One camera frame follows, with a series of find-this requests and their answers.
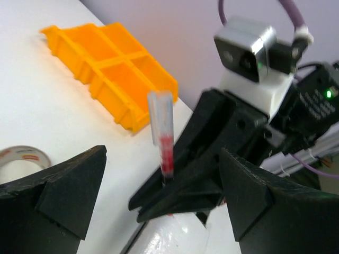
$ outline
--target black bracket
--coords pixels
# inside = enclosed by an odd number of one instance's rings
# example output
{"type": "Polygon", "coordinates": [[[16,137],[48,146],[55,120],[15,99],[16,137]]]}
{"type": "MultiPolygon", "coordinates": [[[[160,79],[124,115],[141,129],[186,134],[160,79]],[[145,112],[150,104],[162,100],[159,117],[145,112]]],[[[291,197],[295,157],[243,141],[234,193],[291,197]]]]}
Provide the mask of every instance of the black bracket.
{"type": "Polygon", "coordinates": [[[0,185],[0,253],[75,254],[90,224],[105,146],[0,185]]]}
{"type": "Polygon", "coordinates": [[[129,210],[141,207],[138,222],[170,213],[210,211],[224,198],[221,148],[259,165],[272,147],[265,139],[266,126],[265,114],[232,94],[203,92],[174,146],[174,180],[163,187],[158,168],[131,198],[129,210]]]}
{"type": "Polygon", "coordinates": [[[220,174],[242,254],[339,253],[339,195],[276,176],[225,149],[220,174]]]}

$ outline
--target camera lens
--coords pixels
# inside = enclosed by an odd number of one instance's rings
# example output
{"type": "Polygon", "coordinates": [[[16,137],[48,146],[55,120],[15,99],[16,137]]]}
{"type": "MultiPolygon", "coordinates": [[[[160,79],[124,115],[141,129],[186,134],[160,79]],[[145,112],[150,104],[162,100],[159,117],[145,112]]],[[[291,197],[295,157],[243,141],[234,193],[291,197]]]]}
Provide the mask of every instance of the camera lens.
{"type": "Polygon", "coordinates": [[[243,54],[243,56],[240,58],[239,65],[252,74],[257,73],[256,60],[253,54],[251,54],[250,52],[246,52],[243,54]]]}

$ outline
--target silver camera housing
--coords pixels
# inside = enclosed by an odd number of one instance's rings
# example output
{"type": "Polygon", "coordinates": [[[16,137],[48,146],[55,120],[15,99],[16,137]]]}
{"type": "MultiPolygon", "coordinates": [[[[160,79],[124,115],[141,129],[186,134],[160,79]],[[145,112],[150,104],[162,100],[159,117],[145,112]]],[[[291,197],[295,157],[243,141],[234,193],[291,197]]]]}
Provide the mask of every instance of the silver camera housing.
{"type": "Polygon", "coordinates": [[[232,17],[214,36],[222,64],[229,70],[260,83],[269,74],[269,49],[276,31],[267,24],[232,17]]]}

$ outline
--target orange compartment bin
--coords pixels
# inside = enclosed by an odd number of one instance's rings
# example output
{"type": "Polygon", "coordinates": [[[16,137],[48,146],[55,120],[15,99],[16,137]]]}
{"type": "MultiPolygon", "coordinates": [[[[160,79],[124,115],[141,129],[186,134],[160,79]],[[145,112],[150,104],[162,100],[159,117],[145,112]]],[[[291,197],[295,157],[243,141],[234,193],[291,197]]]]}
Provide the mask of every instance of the orange compartment bin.
{"type": "Polygon", "coordinates": [[[115,116],[116,123],[137,132],[149,122],[147,94],[154,89],[135,67],[120,62],[98,68],[94,76],[90,93],[115,116]]]}
{"type": "Polygon", "coordinates": [[[155,89],[171,91],[173,100],[177,101],[177,81],[151,55],[131,59],[131,62],[154,85],[155,89]]]}
{"type": "Polygon", "coordinates": [[[149,123],[147,94],[169,90],[178,98],[177,81],[120,24],[85,24],[70,29],[53,25],[41,30],[57,56],[91,96],[133,133],[149,123]]]}

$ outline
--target white tabletop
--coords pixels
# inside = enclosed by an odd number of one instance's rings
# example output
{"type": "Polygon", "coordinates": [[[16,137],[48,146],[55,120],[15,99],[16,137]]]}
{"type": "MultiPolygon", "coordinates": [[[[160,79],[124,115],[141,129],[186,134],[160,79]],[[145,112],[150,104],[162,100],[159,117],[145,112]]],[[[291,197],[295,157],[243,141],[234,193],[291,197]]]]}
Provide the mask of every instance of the white tabletop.
{"type": "MultiPolygon", "coordinates": [[[[130,196],[154,171],[159,152],[150,127],[134,137],[113,121],[88,87],[53,57],[38,31],[101,22],[78,0],[0,0],[1,148],[25,144],[58,164],[104,144],[107,164],[90,228],[79,254],[115,254],[138,224],[127,209],[130,196]]],[[[177,138],[191,110],[174,107],[177,138]]]]}

